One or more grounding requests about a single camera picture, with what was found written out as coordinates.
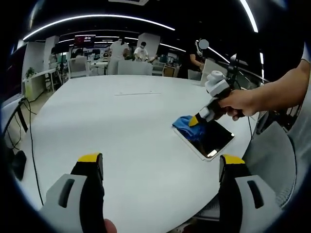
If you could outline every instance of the desk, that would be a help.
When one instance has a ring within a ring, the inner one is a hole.
[[[219,158],[202,161],[174,132],[180,116],[209,100],[200,82],[155,76],[113,75],[71,79],[42,107],[32,124],[43,200],[78,158],[100,151],[104,164],[104,217],[118,233],[164,233],[200,211],[218,193]],[[250,118],[252,132],[256,120]],[[250,142],[246,117],[219,119],[235,138],[221,153],[242,157]],[[41,207],[27,132],[21,183]]]
[[[46,90],[46,76],[50,77],[51,79],[51,85],[52,85],[52,91],[54,92],[54,83],[53,83],[53,73],[56,72],[56,69],[49,69],[42,71],[40,73],[37,73],[33,75],[32,77],[23,80],[25,84],[25,96],[29,101],[34,101],[38,98],[39,95],[42,94]]]
[[[89,64],[89,67],[90,67],[90,70],[92,67],[97,67],[97,74],[99,75],[98,73],[98,68],[102,68],[104,69],[104,74],[106,74],[106,68],[108,66],[108,62],[91,62]]]
[[[21,112],[21,105],[23,104],[23,97],[18,97],[16,100],[5,104],[1,107],[1,131],[3,135],[5,134],[6,130],[9,127],[9,124],[14,117],[15,113],[17,112],[18,118],[23,126],[25,132],[27,132],[27,124],[25,122],[23,113]]]

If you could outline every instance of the black ceiling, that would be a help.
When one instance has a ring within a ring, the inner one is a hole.
[[[247,0],[259,26],[259,33],[254,33],[239,0],[149,0],[145,6],[108,2],[108,0],[42,0],[37,3],[29,20],[25,21],[20,37],[23,38],[29,32],[48,23],[78,15],[116,14],[140,17],[173,27],[175,31],[132,19],[99,17],[53,25],[33,35],[29,40],[45,39],[52,35],[63,35],[61,40],[71,39],[83,31],[93,31],[92,33],[96,35],[122,34],[135,38],[140,33],[153,33],[160,35],[164,44],[186,49],[190,41],[202,37],[227,59],[238,52],[240,58],[249,64],[249,70],[259,75],[261,75],[259,52],[262,51],[265,55],[266,74],[275,76],[279,75],[278,72],[284,72],[281,67],[278,69],[273,67],[277,62],[276,57],[283,55],[284,51],[293,53],[293,58],[282,61],[292,67],[300,56],[303,43],[300,37],[284,36],[286,32],[293,31],[295,26],[294,24],[284,26],[281,16],[278,17],[279,20],[272,21],[270,18],[279,12],[265,4],[268,1],[262,0],[259,4],[258,0]],[[211,57],[218,58],[211,51],[209,53]]]

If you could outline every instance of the black shirt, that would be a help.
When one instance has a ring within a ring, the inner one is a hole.
[[[190,59],[191,54],[195,55],[195,60],[197,60],[198,62],[202,62],[202,57],[198,55],[197,47],[195,44],[190,45],[186,51],[185,66],[187,67],[187,70],[192,69],[194,71],[200,72],[200,68],[191,62],[191,59]]]

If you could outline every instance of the human hand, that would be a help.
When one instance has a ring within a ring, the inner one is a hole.
[[[204,64],[201,63],[201,65],[200,65],[200,70],[203,71],[203,69],[204,69]]]
[[[112,221],[110,221],[109,219],[104,219],[104,224],[107,233],[117,233],[117,228],[115,224],[112,223]]]
[[[234,121],[239,119],[238,110],[242,110],[247,117],[257,112],[254,106],[253,90],[233,90],[227,98],[218,103]]]

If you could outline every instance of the chair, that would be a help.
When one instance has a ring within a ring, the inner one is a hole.
[[[147,62],[121,60],[118,63],[118,75],[152,75],[153,66]]]
[[[89,68],[87,59],[84,56],[76,57],[68,60],[69,79],[88,77]]]
[[[202,74],[200,72],[188,69],[188,79],[200,81],[201,76]]]
[[[165,66],[165,63],[154,62],[153,63],[152,75],[153,76],[164,76],[164,74],[163,74],[164,66]]]
[[[300,114],[289,132],[273,122],[251,141],[243,157],[252,175],[259,175],[273,189],[281,208],[299,190],[311,164],[310,104],[311,87],[308,87]],[[219,210],[219,204],[213,200],[195,217],[215,219],[213,213]]]

